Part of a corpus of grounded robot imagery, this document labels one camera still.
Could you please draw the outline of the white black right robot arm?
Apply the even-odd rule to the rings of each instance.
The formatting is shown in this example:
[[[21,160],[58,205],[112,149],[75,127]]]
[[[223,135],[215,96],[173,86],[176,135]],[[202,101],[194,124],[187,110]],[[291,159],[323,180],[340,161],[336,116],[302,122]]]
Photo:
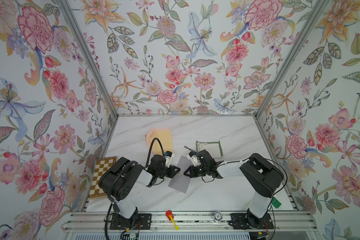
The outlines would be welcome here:
[[[258,153],[237,161],[215,161],[210,153],[202,150],[190,152],[187,159],[192,165],[184,172],[189,178],[210,176],[213,179],[246,177],[255,194],[247,213],[259,220],[268,213],[272,198],[284,180],[284,174],[271,161]]]

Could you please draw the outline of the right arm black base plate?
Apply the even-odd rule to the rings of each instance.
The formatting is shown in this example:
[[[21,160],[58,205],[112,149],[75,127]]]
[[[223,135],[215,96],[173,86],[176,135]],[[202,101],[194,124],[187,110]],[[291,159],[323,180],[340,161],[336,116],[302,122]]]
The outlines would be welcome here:
[[[234,230],[273,230],[275,228],[270,214],[265,214],[261,219],[247,213],[233,213],[230,217],[231,220],[228,223]]]

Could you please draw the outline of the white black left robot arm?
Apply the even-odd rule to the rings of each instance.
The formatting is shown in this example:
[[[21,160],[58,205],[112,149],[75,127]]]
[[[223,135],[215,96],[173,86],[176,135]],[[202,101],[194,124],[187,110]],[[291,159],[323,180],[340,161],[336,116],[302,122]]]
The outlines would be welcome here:
[[[111,209],[120,217],[130,220],[138,213],[138,208],[127,200],[134,185],[138,183],[150,188],[159,179],[173,179],[181,169],[171,165],[171,160],[170,152],[163,156],[154,155],[145,166],[122,157],[103,173],[98,186],[111,201]]]

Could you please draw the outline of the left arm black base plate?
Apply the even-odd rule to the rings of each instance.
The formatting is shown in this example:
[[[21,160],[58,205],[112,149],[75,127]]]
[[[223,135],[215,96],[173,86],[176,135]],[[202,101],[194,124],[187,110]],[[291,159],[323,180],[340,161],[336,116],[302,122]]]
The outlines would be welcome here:
[[[134,214],[130,219],[114,214],[109,223],[110,230],[131,230],[133,227],[137,230],[150,230],[152,214]]]

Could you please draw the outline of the grey lavender envelope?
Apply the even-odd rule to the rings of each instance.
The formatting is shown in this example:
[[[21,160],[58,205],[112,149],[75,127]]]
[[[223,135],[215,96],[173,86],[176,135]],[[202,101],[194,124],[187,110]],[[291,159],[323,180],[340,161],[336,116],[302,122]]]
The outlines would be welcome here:
[[[191,178],[184,175],[184,172],[193,166],[192,162],[187,157],[181,156],[177,167],[180,168],[180,172],[170,180],[168,187],[178,192],[187,193],[188,187],[191,182]]]

